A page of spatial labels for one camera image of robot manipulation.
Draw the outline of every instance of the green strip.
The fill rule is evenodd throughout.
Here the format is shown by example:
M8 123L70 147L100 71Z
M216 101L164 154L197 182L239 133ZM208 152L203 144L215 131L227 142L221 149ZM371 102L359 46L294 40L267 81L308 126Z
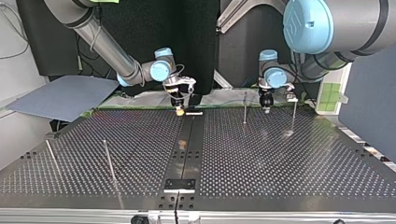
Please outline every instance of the green strip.
M318 105L319 111L334 112L337 108L341 94L341 84L339 83L324 83L322 87L322 94L320 95L320 102Z

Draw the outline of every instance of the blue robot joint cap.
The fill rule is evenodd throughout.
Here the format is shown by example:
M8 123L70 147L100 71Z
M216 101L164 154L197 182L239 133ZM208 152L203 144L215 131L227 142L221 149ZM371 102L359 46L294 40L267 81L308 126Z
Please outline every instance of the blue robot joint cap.
M157 61L150 67L149 73L154 80L163 82L171 75L172 68L166 61Z
M260 53L260 62L277 60L277 51L274 49L266 49Z
M161 57L166 57L166 56L173 56L173 52L169 48L163 48L163 49L157 49L154 52L155 58L161 58Z

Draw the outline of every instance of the cable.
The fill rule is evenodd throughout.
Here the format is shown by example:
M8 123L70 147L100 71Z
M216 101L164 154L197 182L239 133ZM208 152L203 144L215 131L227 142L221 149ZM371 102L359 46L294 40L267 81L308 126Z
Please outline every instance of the cable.
M96 69L94 69L93 68L93 66L90 64L90 63L88 63L87 61L85 61L85 60L83 60L83 59L81 59L81 61L83 62L83 63L85 63L85 64L87 64L90 68L91 68L91 76L93 76L93 73L96 73L97 75L99 75L99 77L104 77L100 72L98 72Z
M93 48L94 48L95 43L96 43L96 40L98 39L99 34L100 34L101 32L102 32L102 26L99 26L99 29L97 30L97 32L96 32L96 34L95 34L95 36L94 36L94 38L93 38L93 41L91 42L91 46L90 46L90 51L91 51L91 52L94 52Z
M177 194L177 199L176 199L176 204L175 204L175 223L178 224L178 214L177 214L177 207L178 207L178 197L180 195L180 192Z
M355 60L346 58L344 55L341 54L341 52L335 52L334 54L335 54L335 56L337 56L337 58L339 60L343 61L344 63L354 63L355 62Z
M98 3L97 10L99 14L99 28L96 31L96 34L94 35L93 41L91 42L91 47L90 47L91 52L94 52L93 48L95 46L96 40L98 39L99 34L102 32L103 9L100 3Z
M295 53L293 53L293 57L294 57L294 62L297 62L297 58L296 58ZM303 79L308 80L308 81L318 81L319 79L322 79L322 78L326 77L326 76L329 74L329 72L327 72L327 73L323 74L323 75L320 76L320 77L315 77L315 78L307 77L307 76L304 74L304 72L303 72L303 65L302 65L302 64L300 65L300 70L298 69L297 64L295 64L295 63L292 63L292 64L294 65L294 69L292 69L291 65L289 64L289 67L291 68L291 70L292 70L298 77L302 77Z
M337 70L343 69L343 68L347 67L347 65L349 65L349 63L345 63L345 64L343 64L343 65L341 65L341 66L339 66L339 67L330 68L330 67L326 67L325 65L323 65L322 63L320 63L316 54L314 54L313 56L314 56L315 63L316 63L320 68L323 68L324 70L327 70L327 71L337 71Z
M291 70L286 69L286 68L283 68L283 67L280 67L280 66L271 66L271 67L269 67L268 69L270 69L270 68L279 68L279 69L283 69L284 71L286 71L286 72L290 73L292 76L294 76L294 82L293 82L293 83L295 83L296 81L298 81L300 84L302 84L302 86L303 86L303 88L304 88L306 94L308 95L309 99L311 100L311 102L315 105L315 107L317 106L317 104L314 102L314 98L312 98L311 94L309 94L308 89L306 88L305 84L299 79L299 76L298 76L297 73L292 72Z
M0 2L0 7L8 8L12 12L12 14L14 14L14 16L18 19L18 23L20 24L20 27L21 27L21 32L15 27L14 23L12 23L12 21L9 19L9 17L6 15L6 13L0 8L0 11L5 16L6 20L9 22L9 24L11 25L13 30L15 30L15 32L18 34L18 36L20 36L26 42L26 47L23 49L23 51L21 51L21 52L19 52L17 54L5 56L5 57L0 57L0 60L11 59L11 58L15 58L15 57L21 56L22 54L24 54L29 49L29 41L27 40L26 34L25 34L24 30L23 30L23 24L22 24L21 17L14 10L14 8L10 7L6 3Z
M10 25L12 26L12 28L15 30L15 32L16 32L24 41L28 42L28 41L27 41L27 37L26 37L26 33L25 33L24 30L23 30L23 25L22 25L21 17L18 15L17 11L15 11L14 8L10 7L9 5L7 5L6 3L3 3L3 2L0 2L0 7L1 7L1 6L8 8L8 10L10 10L10 11L12 12L12 14L14 14L14 16L18 19L18 23L20 24L21 31L19 31L19 30L15 27L14 23L12 23L12 21L9 19L9 17L6 15L6 13L5 13L3 10L0 10L0 11L3 13L3 15L6 17L6 19L8 20L9 24L10 24Z
M83 53L83 52L80 50L79 44L80 44L82 38L81 38L81 36L79 36L79 35L77 35L77 34L76 34L76 36L77 36L77 42L78 42L78 50L79 50L81 56L83 56L83 57L86 58L86 59L92 60L92 61L98 60L98 59L100 58L100 55L99 55L99 54L97 54L95 57L90 57L90 56L87 56L85 53Z
M1 57L0 60L4 60L4 59L11 59L11 58L16 58L18 56L21 56L22 54L24 54L27 50L29 49L29 44L26 45L25 49L17 54L14 55L9 55L6 57Z

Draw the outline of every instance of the black backdrop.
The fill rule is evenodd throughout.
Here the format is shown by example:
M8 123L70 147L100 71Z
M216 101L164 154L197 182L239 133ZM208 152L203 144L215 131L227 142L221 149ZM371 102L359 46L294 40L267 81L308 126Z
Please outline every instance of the black backdrop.
M40 75L77 74L74 32L56 22L43 0L17 3ZM210 93L219 0L121 0L119 4L103 4L103 11L107 30L139 62L153 61L156 49L170 47L177 63L186 66L183 74L197 80L195 93ZM100 73L106 71L102 60L87 61ZM135 94L156 85L132 87L128 92Z

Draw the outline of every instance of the metal bracket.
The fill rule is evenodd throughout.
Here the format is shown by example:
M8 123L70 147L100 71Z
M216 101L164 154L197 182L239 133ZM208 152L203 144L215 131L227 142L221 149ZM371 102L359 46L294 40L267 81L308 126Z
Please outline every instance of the metal bracket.
M226 90L232 90L233 85L230 84L217 70L215 70L215 81Z
M218 19L218 32L225 34L251 9L259 5L268 5L283 15L288 0L233 0Z
M195 179L168 179L166 180L164 193L194 193Z

